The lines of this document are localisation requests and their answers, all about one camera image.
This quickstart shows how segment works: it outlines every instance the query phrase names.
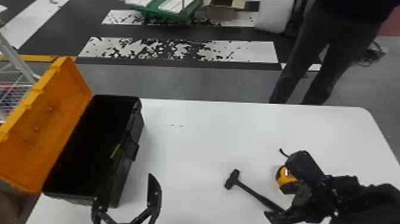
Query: black toolbox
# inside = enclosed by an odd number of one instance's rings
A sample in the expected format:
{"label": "black toolbox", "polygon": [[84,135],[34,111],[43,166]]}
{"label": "black toolbox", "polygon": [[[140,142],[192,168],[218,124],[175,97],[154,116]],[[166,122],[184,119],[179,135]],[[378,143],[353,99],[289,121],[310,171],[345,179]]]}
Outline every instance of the black toolbox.
{"label": "black toolbox", "polygon": [[110,207],[117,207],[139,149],[141,108],[137,97],[95,95],[51,169],[43,193],[91,206],[111,176]]}

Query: white table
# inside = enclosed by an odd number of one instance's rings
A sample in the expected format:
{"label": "white table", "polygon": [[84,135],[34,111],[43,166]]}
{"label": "white table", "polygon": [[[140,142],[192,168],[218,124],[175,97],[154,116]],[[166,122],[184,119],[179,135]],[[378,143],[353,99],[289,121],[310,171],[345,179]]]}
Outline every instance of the white table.
{"label": "white table", "polygon": [[[285,162],[277,151],[281,147],[287,153],[309,151],[327,174],[357,175],[363,184],[390,182],[400,188],[398,162],[362,108],[143,99],[142,113],[137,161],[120,207],[109,211],[118,222],[130,221],[145,208],[151,172],[163,191],[158,224],[268,223],[263,205],[223,184],[237,168],[244,183],[288,207],[292,198],[274,181]],[[27,223],[90,223],[90,208],[43,195]]]}

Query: orange toolbox lid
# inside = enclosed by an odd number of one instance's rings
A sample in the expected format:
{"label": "orange toolbox lid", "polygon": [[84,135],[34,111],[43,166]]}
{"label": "orange toolbox lid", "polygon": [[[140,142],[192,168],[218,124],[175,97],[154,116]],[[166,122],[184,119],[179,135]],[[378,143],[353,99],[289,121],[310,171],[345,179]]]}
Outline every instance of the orange toolbox lid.
{"label": "orange toolbox lid", "polygon": [[72,59],[57,59],[0,126],[0,179],[40,194],[91,98]]}

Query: metal shelf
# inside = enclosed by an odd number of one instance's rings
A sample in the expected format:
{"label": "metal shelf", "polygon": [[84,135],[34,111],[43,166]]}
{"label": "metal shelf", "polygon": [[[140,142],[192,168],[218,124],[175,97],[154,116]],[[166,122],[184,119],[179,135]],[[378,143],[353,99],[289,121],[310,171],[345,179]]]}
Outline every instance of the metal shelf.
{"label": "metal shelf", "polygon": [[36,83],[36,74],[0,33],[0,51],[9,61],[0,67],[0,125]]}

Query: gray floor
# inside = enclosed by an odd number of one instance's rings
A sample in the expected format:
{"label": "gray floor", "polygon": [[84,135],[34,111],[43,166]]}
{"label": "gray floor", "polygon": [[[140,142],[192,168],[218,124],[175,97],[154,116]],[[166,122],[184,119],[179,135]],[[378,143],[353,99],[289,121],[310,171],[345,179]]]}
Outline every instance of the gray floor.
{"label": "gray floor", "polygon": [[[400,158],[400,38],[379,38],[389,53],[371,67],[351,67],[337,84],[327,105],[363,107],[376,119],[393,152]],[[42,73],[45,63],[31,65]],[[78,65],[96,94],[137,95],[141,98],[190,99],[267,103],[279,71]],[[315,73],[298,85],[297,104]]]}

